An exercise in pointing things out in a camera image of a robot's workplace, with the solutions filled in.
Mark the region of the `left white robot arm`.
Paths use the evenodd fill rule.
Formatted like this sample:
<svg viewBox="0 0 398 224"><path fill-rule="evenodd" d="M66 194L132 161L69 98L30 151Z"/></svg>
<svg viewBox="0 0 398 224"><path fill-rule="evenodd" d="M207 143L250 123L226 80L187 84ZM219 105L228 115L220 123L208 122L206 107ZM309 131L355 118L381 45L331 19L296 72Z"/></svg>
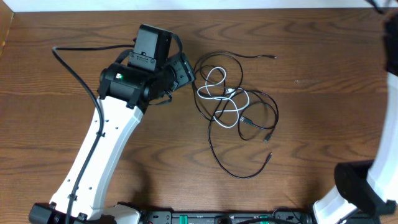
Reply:
<svg viewBox="0 0 398 224"><path fill-rule="evenodd" d="M127 140L150 105L172 101L175 90L195 75L171 31L143 24L133 44L122 45L116 60L99 77L89 96L95 112L65 180L49 203L36 203L31 223L139 223L138 209L119 203L105 207L106 193Z"/></svg>

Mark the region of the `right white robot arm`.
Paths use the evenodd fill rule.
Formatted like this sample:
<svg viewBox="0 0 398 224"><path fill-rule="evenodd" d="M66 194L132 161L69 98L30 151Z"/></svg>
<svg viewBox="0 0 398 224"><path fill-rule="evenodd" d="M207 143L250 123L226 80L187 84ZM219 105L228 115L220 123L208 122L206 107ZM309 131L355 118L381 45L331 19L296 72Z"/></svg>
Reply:
<svg viewBox="0 0 398 224"><path fill-rule="evenodd" d="M312 205L302 223L380 223L397 209L397 15L384 23L387 110L375 159L344 162L334 169L335 186Z"/></svg>

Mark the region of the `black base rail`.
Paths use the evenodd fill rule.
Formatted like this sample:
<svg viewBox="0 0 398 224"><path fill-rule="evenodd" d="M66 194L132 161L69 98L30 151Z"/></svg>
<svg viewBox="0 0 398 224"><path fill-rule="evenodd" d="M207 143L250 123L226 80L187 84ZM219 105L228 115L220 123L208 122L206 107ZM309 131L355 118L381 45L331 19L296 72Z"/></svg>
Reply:
<svg viewBox="0 0 398 224"><path fill-rule="evenodd" d="M253 219L257 223L275 223L272 219L289 223L316 223L306 213L298 211L277 210L270 213L177 213L170 211L142 211L139 224L217 224L241 223Z"/></svg>

